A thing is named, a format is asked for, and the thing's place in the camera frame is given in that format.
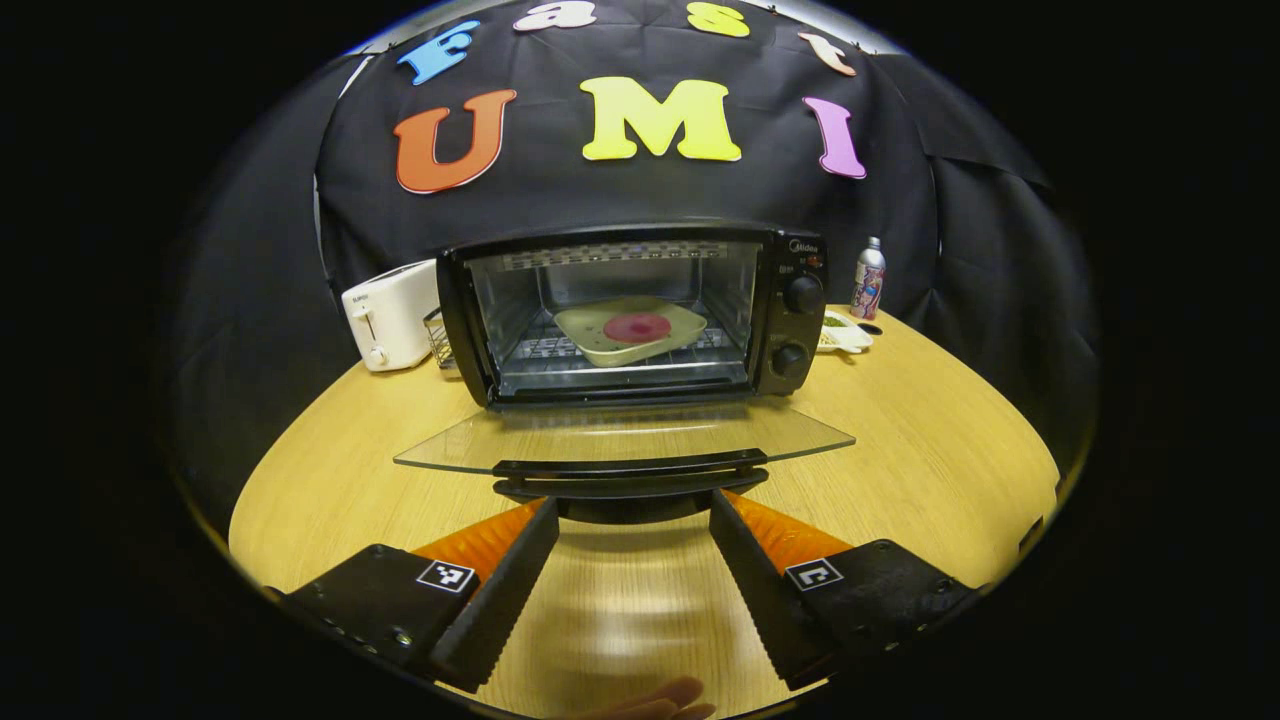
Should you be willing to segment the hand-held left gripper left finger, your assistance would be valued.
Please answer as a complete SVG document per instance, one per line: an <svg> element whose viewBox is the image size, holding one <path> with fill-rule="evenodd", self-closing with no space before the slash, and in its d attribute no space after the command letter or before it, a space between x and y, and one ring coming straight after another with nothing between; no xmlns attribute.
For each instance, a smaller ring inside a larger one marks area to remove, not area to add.
<svg viewBox="0 0 1280 720"><path fill-rule="evenodd" d="M475 692L486 684L559 538L538 498L415 551L370 544L292 592L266 592L378 662Z"/></svg>

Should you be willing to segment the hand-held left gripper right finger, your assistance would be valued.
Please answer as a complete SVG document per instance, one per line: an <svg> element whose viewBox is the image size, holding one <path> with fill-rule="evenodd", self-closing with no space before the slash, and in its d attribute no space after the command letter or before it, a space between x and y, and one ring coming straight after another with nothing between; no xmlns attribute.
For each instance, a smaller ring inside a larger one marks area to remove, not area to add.
<svg viewBox="0 0 1280 720"><path fill-rule="evenodd" d="M886 667L986 593L891 539L850 544L727 489L709 509L710 536L791 691Z"/></svg>

